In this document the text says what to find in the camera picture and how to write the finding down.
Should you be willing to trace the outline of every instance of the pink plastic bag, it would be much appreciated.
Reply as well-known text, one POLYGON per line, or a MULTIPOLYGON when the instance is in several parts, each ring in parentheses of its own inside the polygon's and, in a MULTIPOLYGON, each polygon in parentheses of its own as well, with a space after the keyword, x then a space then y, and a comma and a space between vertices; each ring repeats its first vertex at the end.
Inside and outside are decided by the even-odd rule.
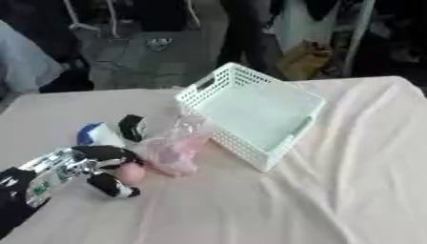
POLYGON ((159 171, 171 176, 191 175, 197 171, 193 158, 211 137, 212 126, 195 115, 181 116, 162 136, 145 140, 135 151, 159 171))

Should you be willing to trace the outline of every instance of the robotic hand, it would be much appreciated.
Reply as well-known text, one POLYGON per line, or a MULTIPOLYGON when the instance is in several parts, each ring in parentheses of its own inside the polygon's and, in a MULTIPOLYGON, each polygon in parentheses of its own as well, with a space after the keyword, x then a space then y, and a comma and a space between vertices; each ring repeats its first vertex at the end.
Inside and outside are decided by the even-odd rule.
POLYGON ((88 183, 101 192, 116 198, 140 195, 137 188, 127 187, 114 176, 100 172, 100 161, 120 160, 117 165, 100 167, 119 168, 122 163, 143 161, 131 151, 113 146, 77 146, 35 158, 17 168, 0 173, 0 239, 21 225, 51 196, 80 175, 86 174, 88 183))

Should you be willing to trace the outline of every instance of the white tablecloth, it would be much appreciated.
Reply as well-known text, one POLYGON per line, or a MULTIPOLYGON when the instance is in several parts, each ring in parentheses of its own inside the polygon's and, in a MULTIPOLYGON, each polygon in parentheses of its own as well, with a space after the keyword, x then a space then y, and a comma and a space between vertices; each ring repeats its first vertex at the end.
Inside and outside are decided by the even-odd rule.
MULTIPOLYGON (((421 92, 398 77, 297 84, 328 105, 271 172, 210 143, 198 174, 149 173, 134 199, 111 200, 75 180, 3 243, 427 243, 421 92)), ((174 114, 173 93, 22 96, 0 116, 0 166, 72 145, 84 124, 127 113, 159 129, 174 114)))

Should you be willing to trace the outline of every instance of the jeans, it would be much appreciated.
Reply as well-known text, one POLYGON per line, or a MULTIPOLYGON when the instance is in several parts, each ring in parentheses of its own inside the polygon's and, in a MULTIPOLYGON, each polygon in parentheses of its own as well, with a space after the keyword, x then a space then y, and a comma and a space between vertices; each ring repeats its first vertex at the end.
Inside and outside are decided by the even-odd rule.
POLYGON ((262 43, 263 21, 255 1, 263 0, 220 0, 227 12, 229 27, 224 44, 217 59, 217 66, 228 62, 240 63, 243 55, 249 66, 257 71, 267 69, 262 43))

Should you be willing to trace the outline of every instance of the white plastic basket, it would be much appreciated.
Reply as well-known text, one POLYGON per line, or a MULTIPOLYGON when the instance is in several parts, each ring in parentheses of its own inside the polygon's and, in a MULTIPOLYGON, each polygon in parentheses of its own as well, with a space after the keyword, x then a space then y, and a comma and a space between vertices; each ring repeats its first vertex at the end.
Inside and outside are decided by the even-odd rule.
POLYGON ((269 171, 313 124, 324 99, 292 83, 229 63, 175 99, 216 126, 213 140, 269 171))

